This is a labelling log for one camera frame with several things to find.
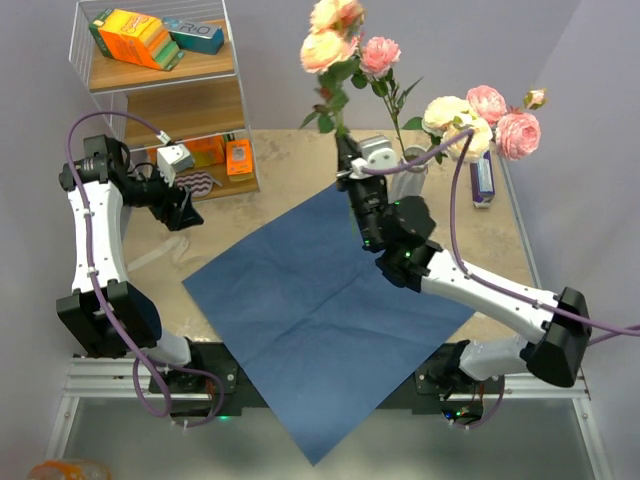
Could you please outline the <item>beige ribbon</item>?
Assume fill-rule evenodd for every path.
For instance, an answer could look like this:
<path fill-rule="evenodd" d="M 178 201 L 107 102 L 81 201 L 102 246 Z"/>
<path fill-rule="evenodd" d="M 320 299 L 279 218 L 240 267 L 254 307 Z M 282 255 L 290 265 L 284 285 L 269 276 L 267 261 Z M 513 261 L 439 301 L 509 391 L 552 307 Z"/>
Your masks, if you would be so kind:
<path fill-rule="evenodd" d="M 126 270 L 133 272 L 163 256 L 169 256 L 171 262 L 177 264 L 189 246 L 190 241 L 186 236 L 173 236 L 148 253 L 130 261 L 126 265 Z"/>

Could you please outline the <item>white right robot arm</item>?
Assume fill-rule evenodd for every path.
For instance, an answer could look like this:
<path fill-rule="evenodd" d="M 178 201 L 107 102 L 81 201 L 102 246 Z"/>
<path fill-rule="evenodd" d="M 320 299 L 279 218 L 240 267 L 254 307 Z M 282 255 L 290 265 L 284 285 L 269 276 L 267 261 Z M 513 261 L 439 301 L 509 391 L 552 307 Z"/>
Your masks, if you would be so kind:
<path fill-rule="evenodd" d="M 515 332 L 511 339 L 471 340 L 439 347 L 427 360 L 426 378 L 448 391 L 469 392 L 478 383 L 530 373 L 556 387 L 575 384 L 591 329 L 582 293 L 539 290 L 459 260 L 431 240 L 436 223 L 425 200 L 388 198 L 383 171 L 397 158 L 384 136 L 357 142 L 335 136 L 336 186 L 347 193 L 366 251 L 398 288 L 434 294 L 480 312 Z"/>

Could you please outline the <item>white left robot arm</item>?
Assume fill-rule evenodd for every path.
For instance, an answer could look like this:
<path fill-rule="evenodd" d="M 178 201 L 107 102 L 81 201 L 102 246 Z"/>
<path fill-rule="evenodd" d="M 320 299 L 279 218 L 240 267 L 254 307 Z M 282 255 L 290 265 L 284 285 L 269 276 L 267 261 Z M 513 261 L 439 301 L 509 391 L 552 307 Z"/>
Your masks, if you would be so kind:
<path fill-rule="evenodd" d="M 146 208 L 170 231 L 203 224 L 178 173 L 194 159 L 182 144 L 161 147 L 144 176 L 130 167 L 130 151 L 106 135 L 84 140 L 84 158 L 64 165 L 59 183 L 74 218 L 76 263 L 71 293 L 56 302 L 63 324 L 93 358 L 122 358 L 130 341 L 154 361 L 175 364 L 171 378 L 185 392 L 200 390 L 207 368 L 192 358 L 189 341 L 166 331 L 154 303 L 133 286 L 123 256 L 122 215 Z"/>

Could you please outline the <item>pink white rose stem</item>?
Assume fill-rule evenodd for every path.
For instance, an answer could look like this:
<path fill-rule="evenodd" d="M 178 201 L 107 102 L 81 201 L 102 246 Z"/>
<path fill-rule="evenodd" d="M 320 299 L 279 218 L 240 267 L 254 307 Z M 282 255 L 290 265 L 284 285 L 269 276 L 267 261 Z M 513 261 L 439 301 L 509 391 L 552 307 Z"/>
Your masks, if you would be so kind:
<path fill-rule="evenodd" d="M 456 96 L 441 96 L 432 100 L 424 114 L 410 118 L 403 130 L 422 130 L 430 135 L 433 147 L 447 142 L 460 132 L 472 129 L 474 135 L 464 157 L 465 161 L 479 160 L 490 150 L 493 131 L 464 99 Z"/>

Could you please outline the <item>peach rose stem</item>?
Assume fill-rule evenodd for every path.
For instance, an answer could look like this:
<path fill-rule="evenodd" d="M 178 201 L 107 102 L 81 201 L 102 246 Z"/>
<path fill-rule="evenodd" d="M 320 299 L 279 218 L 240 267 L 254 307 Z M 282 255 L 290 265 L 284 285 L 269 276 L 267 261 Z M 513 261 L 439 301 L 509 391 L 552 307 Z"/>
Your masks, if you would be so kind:
<path fill-rule="evenodd" d="M 314 3 L 309 32 L 300 48 L 302 69 L 316 78 L 319 101 L 302 122 L 314 121 L 322 134 L 349 132 L 343 110 L 349 102 L 344 82 L 355 74 L 357 49 L 365 9 L 359 1 L 323 0 Z"/>

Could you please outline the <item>blue wrapping paper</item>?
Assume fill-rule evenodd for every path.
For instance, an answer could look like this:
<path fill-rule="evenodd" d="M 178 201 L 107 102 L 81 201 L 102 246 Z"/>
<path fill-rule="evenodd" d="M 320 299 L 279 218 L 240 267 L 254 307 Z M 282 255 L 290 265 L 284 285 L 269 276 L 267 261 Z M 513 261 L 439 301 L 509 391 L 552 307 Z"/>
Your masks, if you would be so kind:
<path fill-rule="evenodd" d="M 185 288 L 311 463 L 473 314 L 392 286 L 326 188 L 248 235 Z"/>

